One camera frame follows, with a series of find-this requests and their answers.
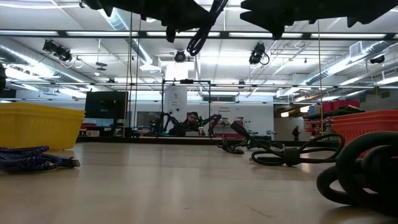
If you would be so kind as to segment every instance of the light wood surface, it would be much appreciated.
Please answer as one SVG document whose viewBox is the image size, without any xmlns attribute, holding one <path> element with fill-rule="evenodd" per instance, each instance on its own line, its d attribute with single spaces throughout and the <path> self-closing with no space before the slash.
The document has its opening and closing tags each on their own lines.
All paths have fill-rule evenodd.
<svg viewBox="0 0 398 224">
<path fill-rule="evenodd" d="M 396 224 L 317 191 L 328 165 L 265 167 L 216 146 L 81 143 L 79 169 L 0 173 L 0 219 L 38 224 Z"/>
</svg>

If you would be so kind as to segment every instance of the blue cord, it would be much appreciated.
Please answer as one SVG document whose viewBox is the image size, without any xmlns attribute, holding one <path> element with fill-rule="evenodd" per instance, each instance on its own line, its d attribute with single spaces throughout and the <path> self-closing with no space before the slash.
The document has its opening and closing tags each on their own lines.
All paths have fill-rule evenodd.
<svg viewBox="0 0 398 224">
<path fill-rule="evenodd" d="M 79 167 L 80 163 L 73 157 L 52 156 L 43 154 L 48 146 L 21 149 L 0 148 L 0 170 L 6 172 L 46 171 L 62 167 Z"/>
</svg>

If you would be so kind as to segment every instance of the yellow plastic basket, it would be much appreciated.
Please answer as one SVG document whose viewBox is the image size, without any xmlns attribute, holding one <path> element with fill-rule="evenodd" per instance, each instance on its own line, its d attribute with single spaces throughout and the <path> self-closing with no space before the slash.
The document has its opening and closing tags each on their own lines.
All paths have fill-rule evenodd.
<svg viewBox="0 0 398 224">
<path fill-rule="evenodd" d="M 0 103 L 0 147 L 75 145 L 85 112 L 31 103 Z"/>
</svg>

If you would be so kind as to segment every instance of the red plastic basket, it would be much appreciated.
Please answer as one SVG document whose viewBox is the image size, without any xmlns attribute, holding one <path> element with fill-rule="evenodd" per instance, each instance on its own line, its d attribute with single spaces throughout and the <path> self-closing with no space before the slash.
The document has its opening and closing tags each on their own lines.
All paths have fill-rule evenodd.
<svg viewBox="0 0 398 224">
<path fill-rule="evenodd" d="M 333 130 L 344 136 L 346 144 L 366 133 L 398 131 L 398 110 L 372 111 L 335 116 Z"/>
</svg>

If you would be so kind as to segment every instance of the television screen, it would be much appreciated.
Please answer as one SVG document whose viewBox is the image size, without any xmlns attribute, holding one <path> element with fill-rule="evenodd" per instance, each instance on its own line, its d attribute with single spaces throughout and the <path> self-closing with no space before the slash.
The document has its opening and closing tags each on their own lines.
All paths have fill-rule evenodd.
<svg viewBox="0 0 398 224">
<path fill-rule="evenodd" d="M 86 118 L 124 119 L 128 93 L 121 91 L 88 92 Z"/>
</svg>

